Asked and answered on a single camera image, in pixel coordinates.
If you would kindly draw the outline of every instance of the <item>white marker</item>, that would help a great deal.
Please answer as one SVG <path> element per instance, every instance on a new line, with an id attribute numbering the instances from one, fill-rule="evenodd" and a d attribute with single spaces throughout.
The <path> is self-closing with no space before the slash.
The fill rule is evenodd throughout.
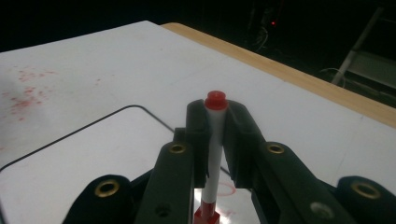
<path id="1" fill-rule="evenodd" d="M 222 91 L 211 91 L 205 100 L 209 125 L 212 135 L 209 141 L 208 178 L 202 190 L 201 207 L 194 215 L 194 223 L 219 223 L 219 213 L 216 209 L 216 198 L 219 186 L 219 172 L 222 153 L 222 137 L 225 113 L 228 102 Z"/>

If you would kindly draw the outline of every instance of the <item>screw hole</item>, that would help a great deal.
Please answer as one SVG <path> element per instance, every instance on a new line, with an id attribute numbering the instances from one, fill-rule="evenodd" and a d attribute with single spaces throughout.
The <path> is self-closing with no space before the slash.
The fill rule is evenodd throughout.
<path id="1" fill-rule="evenodd" d="M 115 194 L 120 189 L 120 184 L 114 179 L 102 181 L 96 186 L 95 195 L 105 198 Z"/>
<path id="2" fill-rule="evenodd" d="M 373 185 L 364 182 L 354 182 L 351 185 L 352 189 L 355 190 L 360 196 L 368 199 L 378 199 L 381 197 L 381 193 L 373 187 Z"/>
<path id="3" fill-rule="evenodd" d="M 275 154 L 282 154 L 285 152 L 285 148 L 279 145 L 270 145 L 267 147 L 268 151 L 275 153 Z"/>
<path id="4" fill-rule="evenodd" d="M 186 147 L 183 145 L 172 145 L 169 149 L 172 153 L 183 153 L 186 150 Z"/>

